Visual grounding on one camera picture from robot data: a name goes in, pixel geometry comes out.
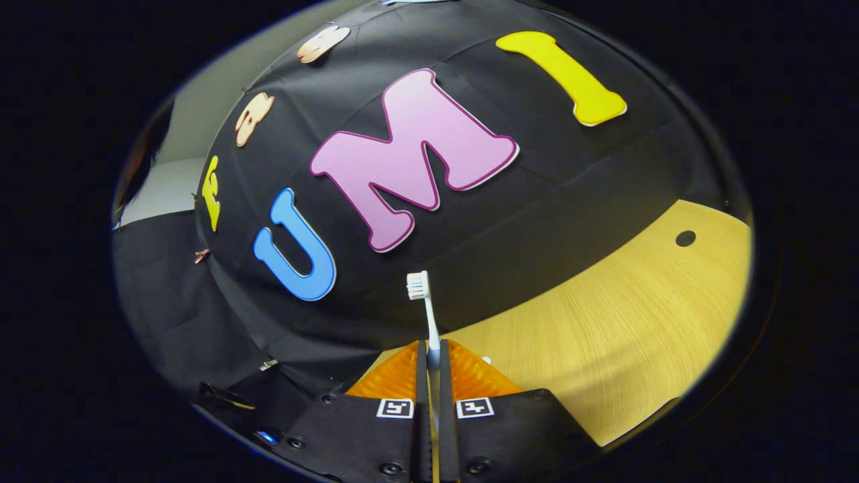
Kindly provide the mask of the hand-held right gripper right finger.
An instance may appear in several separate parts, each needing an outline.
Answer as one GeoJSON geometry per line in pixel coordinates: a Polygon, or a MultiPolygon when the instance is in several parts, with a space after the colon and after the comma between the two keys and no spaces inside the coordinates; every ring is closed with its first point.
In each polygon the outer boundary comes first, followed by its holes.
{"type": "Polygon", "coordinates": [[[460,343],[442,340],[442,482],[568,482],[599,453],[548,389],[522,390],[460,343]]]}

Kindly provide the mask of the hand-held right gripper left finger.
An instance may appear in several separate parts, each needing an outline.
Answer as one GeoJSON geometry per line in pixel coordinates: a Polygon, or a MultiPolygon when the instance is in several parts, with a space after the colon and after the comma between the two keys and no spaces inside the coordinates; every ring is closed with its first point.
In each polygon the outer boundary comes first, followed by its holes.
{"type": "Polygon", "coordinates": [[[321,394],[285,432],[283,459],[322,482],[429,482],[425,356],[412,342],[350,390],[321,394]]]}

